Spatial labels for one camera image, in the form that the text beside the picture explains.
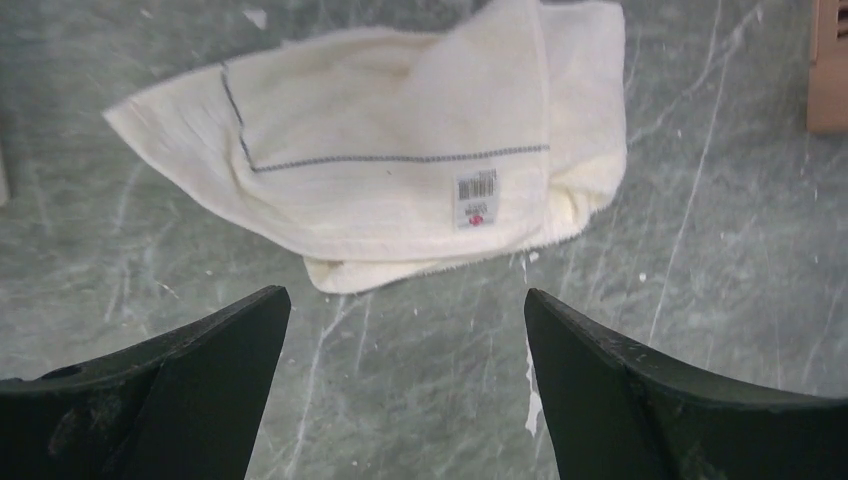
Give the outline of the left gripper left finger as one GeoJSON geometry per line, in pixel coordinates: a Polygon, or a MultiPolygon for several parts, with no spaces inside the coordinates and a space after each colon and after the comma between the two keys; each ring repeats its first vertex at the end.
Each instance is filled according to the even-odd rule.
{"type": "Polygon", "coordinates": [[[1,383],[5,479],[242,479],[291,301],[263,288],[141,343],[1,383]]]}

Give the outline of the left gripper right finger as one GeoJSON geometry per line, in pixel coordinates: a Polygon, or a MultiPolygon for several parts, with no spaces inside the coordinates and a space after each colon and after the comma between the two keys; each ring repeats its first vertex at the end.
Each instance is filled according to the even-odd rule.
{"type": "Polygon", "coordinates": [[[843,479],[847,402],[659,352],[532,289],[524,305],[563,479],[843,479]]]}

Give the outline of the cream white towel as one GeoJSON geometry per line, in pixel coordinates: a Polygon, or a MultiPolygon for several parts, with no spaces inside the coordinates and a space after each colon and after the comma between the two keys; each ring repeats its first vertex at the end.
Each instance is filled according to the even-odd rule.
{"type": "Polygon", "coordinates": [[[492,1],[445,32],[236,57],[104,118],[318,290],[358,293],[579,235],[626,170],[625,41],[617,2],[492,1]]]}

